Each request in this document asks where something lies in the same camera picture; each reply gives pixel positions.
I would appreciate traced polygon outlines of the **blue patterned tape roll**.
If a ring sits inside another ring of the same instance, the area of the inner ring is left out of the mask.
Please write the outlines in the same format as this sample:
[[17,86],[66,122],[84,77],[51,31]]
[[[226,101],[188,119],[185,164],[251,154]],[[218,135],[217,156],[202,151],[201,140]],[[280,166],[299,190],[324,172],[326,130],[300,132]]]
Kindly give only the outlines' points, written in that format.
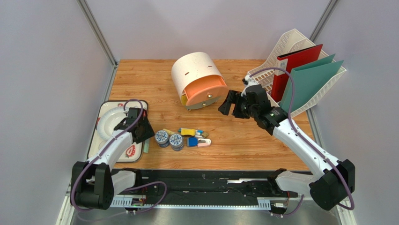
[[184,148],[184,137],[181,134],[172,134],[169,143],[174,151],[181,151]]
[[161,148],[169,146],[169,134],[165,130],[159,130],[155,134],[155,141]]

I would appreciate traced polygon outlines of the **yellow bone-shaped eraser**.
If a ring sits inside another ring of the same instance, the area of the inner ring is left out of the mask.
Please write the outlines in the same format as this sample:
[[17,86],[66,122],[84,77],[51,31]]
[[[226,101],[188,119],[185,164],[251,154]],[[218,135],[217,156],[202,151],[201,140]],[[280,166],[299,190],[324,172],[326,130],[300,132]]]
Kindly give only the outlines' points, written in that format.
[[191,128],[183,128],[181,127],[178,132],[182,135],[182,136],[195,136],[196,135],[196,130],[195,129],[191,129]]

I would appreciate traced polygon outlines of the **round drawer storage box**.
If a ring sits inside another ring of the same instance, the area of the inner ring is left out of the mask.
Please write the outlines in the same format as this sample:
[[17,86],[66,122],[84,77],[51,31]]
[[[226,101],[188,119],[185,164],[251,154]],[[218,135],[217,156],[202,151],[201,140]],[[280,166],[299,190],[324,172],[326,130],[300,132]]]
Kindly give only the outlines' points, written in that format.
[[172,66],[171,77],[180,102],[188,111],[216,103],[229,91],[225,79],[205,52],[179,58]]

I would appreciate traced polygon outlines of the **teal file folder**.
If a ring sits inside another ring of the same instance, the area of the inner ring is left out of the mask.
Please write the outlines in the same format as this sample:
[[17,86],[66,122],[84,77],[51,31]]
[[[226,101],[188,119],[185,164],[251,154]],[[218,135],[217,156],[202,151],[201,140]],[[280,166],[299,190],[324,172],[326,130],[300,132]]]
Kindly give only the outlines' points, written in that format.
[[311,99],[335,75],[343,64],[343,60],[335,61],[334,54],[293,68],[290,72],[293,82],[288,80],[279,107],[288,112],[292,95],[294,101],[291,108],[291,116],[308,110],[314,103]]

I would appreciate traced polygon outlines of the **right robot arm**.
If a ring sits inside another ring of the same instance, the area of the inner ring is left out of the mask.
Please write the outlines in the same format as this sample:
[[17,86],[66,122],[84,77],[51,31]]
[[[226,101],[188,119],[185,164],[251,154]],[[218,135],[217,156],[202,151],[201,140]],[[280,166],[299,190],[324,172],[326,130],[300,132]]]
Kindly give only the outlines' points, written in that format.
[[310,196],[324,210],[331,210],[348,198],[354,209],[355,165],[339,160],[317,145],[278,106],[272,106],[261,85],[249,85],[243,92],[229,90],[218,108],[223,115],[253,118],[257,125],[289,147],[310,169],[311,174],[276,170],[267,179],[274,192],[295,192]]

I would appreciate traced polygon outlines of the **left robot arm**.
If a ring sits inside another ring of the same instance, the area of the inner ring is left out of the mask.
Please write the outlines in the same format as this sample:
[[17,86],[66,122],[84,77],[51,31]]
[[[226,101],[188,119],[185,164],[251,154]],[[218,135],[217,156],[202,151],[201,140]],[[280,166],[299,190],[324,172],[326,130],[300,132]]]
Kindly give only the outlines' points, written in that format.
[[112,169],[127,148],[148,140],[155,132],[146,109],[130,107],[126,112],[98,153],[73,165],[70,203],[79,211],[106,210],[115,195],[135,185],[137,170],[112,174]]

